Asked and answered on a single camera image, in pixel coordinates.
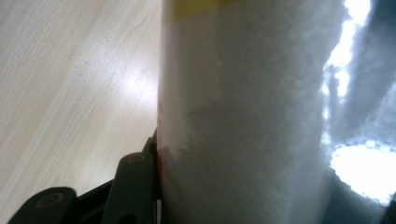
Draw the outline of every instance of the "wood grain surface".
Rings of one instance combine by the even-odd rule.
[[[156,127],[161,0],[0,1],[0,223],[113,178]]]

